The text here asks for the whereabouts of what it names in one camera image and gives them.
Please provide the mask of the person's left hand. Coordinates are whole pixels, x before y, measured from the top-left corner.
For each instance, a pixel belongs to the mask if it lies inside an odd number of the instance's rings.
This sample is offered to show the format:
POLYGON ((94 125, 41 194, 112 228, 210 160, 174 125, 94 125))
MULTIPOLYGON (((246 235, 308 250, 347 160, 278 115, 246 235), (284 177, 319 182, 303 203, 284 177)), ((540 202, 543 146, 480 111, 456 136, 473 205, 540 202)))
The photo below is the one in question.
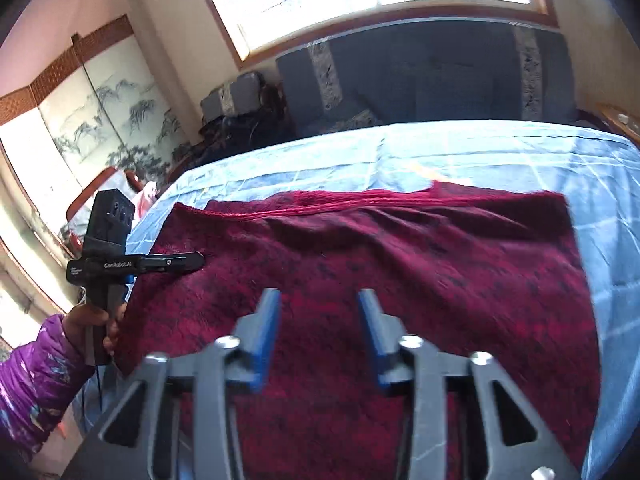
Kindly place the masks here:
POLYGON ((106 335, 102 338, 104 350, 112 356, 119 338, 119 323, 124 318, 128 304, 120 304, 113 315, 94 306, 93 304, 78 304, 62 319, 65 337, 70 344, 83 356, 86 354, 86 336, 95 327, 105 328, 106 335))

